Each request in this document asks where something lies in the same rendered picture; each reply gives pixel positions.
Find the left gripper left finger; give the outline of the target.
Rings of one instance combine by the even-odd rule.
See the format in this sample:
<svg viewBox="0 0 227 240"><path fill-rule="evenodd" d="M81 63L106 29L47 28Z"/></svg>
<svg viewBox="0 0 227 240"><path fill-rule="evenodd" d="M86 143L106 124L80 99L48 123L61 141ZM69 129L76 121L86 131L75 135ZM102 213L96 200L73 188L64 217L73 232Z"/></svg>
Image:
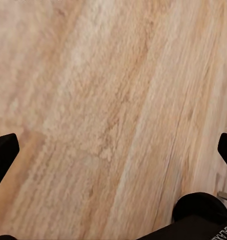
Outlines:
<svg viewBox="0 0 227 240"><path fill-rule="evenodd" d="M20 151L15 133L0 136L0 182Z"/></svg>

